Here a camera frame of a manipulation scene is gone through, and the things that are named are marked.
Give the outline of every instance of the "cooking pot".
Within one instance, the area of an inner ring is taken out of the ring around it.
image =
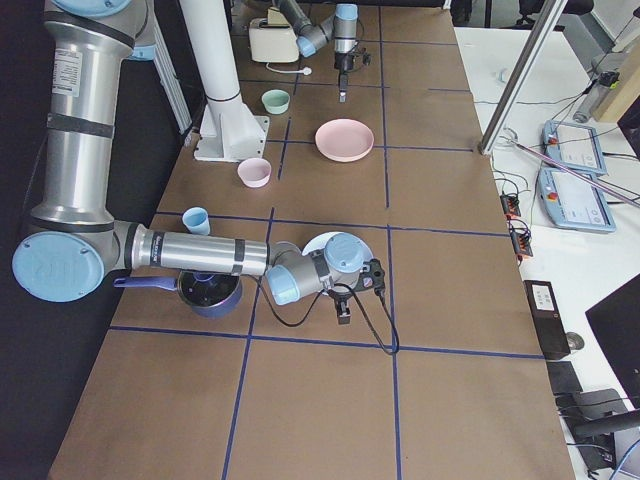
[[[198,315],[220,318],[242,298],[242,282],[235,275],[181,271],[174,277],[121,277],[113,281],[118,288],[161,288],[178,295]]]

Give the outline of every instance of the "black floor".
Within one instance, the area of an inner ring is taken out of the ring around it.
[[[0,6],[0,479],[11,480],[46,478],[119,299],[107,279],[80,301],[47,303],[22,290],[11,273],[21,218],[43,187],[45,159],[38,163],[38,151],[54,50],[42,25],[43,3]],[[197,85],[177,2],[156,3],[176,69]],[[201,93],[185,94],[197,110]],[[153,63],[124,62],[107,202],[116,218],[148,224],[180,145]]]

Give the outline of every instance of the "blue joint cap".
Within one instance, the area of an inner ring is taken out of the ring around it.
[[[271,295],[278,305],[286,305],[300,300],[298,283],[285,266],[276,265],[266,275]]]
[[[12,267],[22,288],[49,302],[82,298],[104,277],[98,252],[81,237],[63,232],[40,232],[23,240]]]
[[[338,272],[354,273],[364,265],[365,247],[358,237],[350,233],[339,233],[327,242],[324,257]]]
[[[53,0],[53,4],[73,15],[101,18],[124,10],[131,0]]]
[[[155,45],[141,45],[136,46],[133,49],[133,53],[127,58],[127,60],[138,60],[142,62],[153,61],[156,58],[156,46]]]
[[[357,20],[358,6],[353,3],[339,3],[336,5],[336,17],[340,20]]]
[[[304,58],[310,57],[317,52],[316,47],[313,45],[313,43],[311,43],[311,41],[305,37],[298,37],[296,43],[298,44],[300,55],[302,55]]]

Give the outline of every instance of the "blue cup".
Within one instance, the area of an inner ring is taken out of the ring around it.
[[[202,207],[192,207],[182,214],[182,223],[195,235],[209,235],[209,214]]]

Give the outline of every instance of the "cup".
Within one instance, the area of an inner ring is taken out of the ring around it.
[[[202,207],[192,207],[182,214],[182,223],[191,233],[196,235],[209,235],[209,214]]]
[[[273,115],[284,113],[289,108],[289,94],[284,90],[269,90],[262,95],[262,104]]]
[[[262,187],[271,178],[271,164],[264,158],[247,158],[238,165],[238,176],[247,187]]]

